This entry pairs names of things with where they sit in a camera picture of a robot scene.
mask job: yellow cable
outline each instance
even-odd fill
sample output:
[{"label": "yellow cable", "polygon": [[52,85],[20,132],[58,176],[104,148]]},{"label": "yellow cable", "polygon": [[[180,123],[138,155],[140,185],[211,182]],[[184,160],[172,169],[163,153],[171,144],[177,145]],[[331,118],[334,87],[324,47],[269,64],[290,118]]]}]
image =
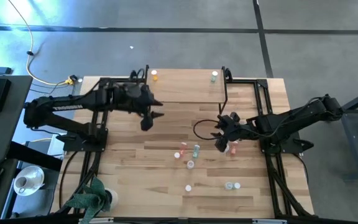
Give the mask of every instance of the yellow cable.
[{"label": "yellow cable", "polygon": [[[33,38],[33,36],[32,36],[32,32],[31,32],[31,30],[30,30],[30,27],[29,27],[27,21],[26,21],[26,20],[24,19],[24,17],[22,16],[22,14],[19,12],[19,10],[17,10],[17,8],[15,7],[15,5],[13,5],[13,3],[11,2],[11,0],[8,0],[8,1],[11,3],[11,5],[13,6],[13,8],[14,8],[14,9],[16,10],[16,12],[20,15],[20,17],[23,19],[25,25],[27,26],[27,29],[28,29],[29,32],[30,32],[30,36],[31,36],[31,48],[30,48],[29,52],[32,53],[32,48],[33,48],[33,46],[34,46],[34,38]],[[37,80],[38,82],[41,82],[41,83],[46,84],[46,85],[65,85],[65,84],[66,84],[65,82],[61,82],[61,83],[50,83],[50,82],[46,82],[46,81],[43,81],[43,80],[37,78],[35,75],[33,75],[33,74],[31,73],[30,68],[29,68],[29,67],[30,67],[30,64],[29,64],[29,63],[30,63],[30,55],[27,56],[27,63],[26,63],[26,65],[25,65],[25,68],[26,68],[26,70],[27,70],[27,73],[28,73],[33,79]]]},{"label": "yellow cable", "polygon": [[52,138],[43,138],[43,139],[36,139],[30,142],[39,142],[39,141],[48,141],[48,140],[52,140]]}]

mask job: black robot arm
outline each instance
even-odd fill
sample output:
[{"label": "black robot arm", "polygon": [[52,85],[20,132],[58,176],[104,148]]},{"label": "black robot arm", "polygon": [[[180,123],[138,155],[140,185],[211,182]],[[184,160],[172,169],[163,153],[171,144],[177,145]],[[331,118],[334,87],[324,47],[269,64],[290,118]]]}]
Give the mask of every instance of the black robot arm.
[{"label": "black robot arm", "polygon": [[[228,141],[260,140],[261,148],[267,153],[279,152],[277,145],[286,141],[293,133],[318,121],[336,121],[343,114],[335,98],[329,95],[310,99],[306,105],[281,114],[266,114],[249,118],[246,124],[240,123],[240,117],[233,112],[218,115],[219,122],[215,128],[223,133],[211,133],[216,137],[215,146],[221,152],[227,149]],[[313,143],[299,140],[304,144],[303,150],[313,147]]]},{"label": "black robot arm", "polygon": [[150,110],[151,106],[162,106],[154,99],[148,85],[123,83],[101,78],[92,89],[79,96],[40,97],[26,103],[24,123],[28,128],[52,126],[78,134],[82,139],[97,140],[101,130],[94,123],[81,124],[54,114],[56,111],[88,109],[91,111],[120,110],[136,113],[143,117],[140,125],[143,131],[153,126],[153,119],[163,116]]}]

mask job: green plant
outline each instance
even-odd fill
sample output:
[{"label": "green plant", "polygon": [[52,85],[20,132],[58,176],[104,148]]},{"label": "green plant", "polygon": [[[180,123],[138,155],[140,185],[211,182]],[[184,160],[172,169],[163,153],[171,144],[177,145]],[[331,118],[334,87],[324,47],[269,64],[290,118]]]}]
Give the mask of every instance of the green plant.
[{"label": "green plant", "polygon": [[99,211],[110,211],[111,201],[108,193],[104,190],[103,183],[96,176],[93,177],[91,187],[84,185],[83,189],[85,194],[74,194],[73,198],[65,205],[86,209],[81,224],[88,224]]}]

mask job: concrete floor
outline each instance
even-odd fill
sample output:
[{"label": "concrete floor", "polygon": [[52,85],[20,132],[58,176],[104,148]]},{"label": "concrete floor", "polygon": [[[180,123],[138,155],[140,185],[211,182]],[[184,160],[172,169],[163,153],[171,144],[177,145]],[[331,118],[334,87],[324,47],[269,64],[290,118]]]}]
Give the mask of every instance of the concrete floor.
[{"label": "concrete floor", "polygon": [[[252,0],[13,1],[30,25],[256,29]],[[358,30],[358,0],[259,0],[265,29]],[[22,24],[0,0],[0,26]],[[258,34],[34,32],[31,70],[57,82],[67,76],[129,75],[132,69],[231,68],[235,77],[266,77]],[[343,104],[358,95],[358,35],[266,35],[273,76],[284,78],[291,107],[329,93]],[[0,31],[0,66],[25,75],[30,37]],[[47,89],[32,87],[35,90]],[[71,87],[54,95],[67,95]],[[30,92],[28,100],[43,94]],[[315,143],[305,153],[314,210],[324,218],[358,221],[358,181],[342,124],[318,123],[300,132]],[[14,140],[46,137],[19,122]]]}]

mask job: wooden tabletop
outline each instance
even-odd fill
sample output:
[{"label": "wooden tabletop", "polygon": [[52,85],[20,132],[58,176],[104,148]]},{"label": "wooden tabletop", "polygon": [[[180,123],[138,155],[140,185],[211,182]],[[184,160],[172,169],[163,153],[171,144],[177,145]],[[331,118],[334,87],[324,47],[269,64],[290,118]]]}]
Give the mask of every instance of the wooden tabletop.
[{"label": "wooden tabletop", "polygon": [[[99,77],[85,77],[81,94],[98,80]],[[283,79],[268,79],[268,85],[273,112],[289,110]],[[257,116],[252,85],[228,84],[228,94],[223,114],[236,111],[241,119]],[[110,113],[108,145],[101,157],[98,177],[105,187],[118,193],[119,202],[110,212],[101,212],[99,216],[273,218],[266,163],[259,142],[239,142],[237,154],[231,157],[222,155],[214,147],[214,141],[200,140],[193,134],[192,125],[198,120],[217,119],[217,107],[214,103],[165,103],[154,108],[165,116],[155,119],[153,128],[147,132],[140,130],[136,114]],[[74,120],[85,123],[91,117],[92,112],[78,110]],[[201,123],[197,132],[208,136],[213,125]],[[188,149],[184,158],[175,159],[173,154],[179,151],[181,142],[187,142]],[[188,170],[186,163],[195,144],[201,146],[200,155],[195,168]],[[70,155],[65,156],[62,170]],[[84,152],[79,152],[68,166],[63,202],[78,185],[83,158]],[[302,163],[293,155],[283,154],[283,164],[289,189],[306,211],[313,213]],[[238,182],[241,188],[225,190],[226,182]],[[192,186],[191,192],[185,190],[186,185]],[[281,191],[278,195],[284,211]],[[56,210],[58,190],[51,212]]]},{"label": "wooden tabletop", "polygon": [[[151,72],[157,72],[153,80]],[[215,82],[212,73],[217,72]],[[160,69],[150,68],[147,84],[161,102],[171,103],[223,103],[224,80],[220,69]]]}]

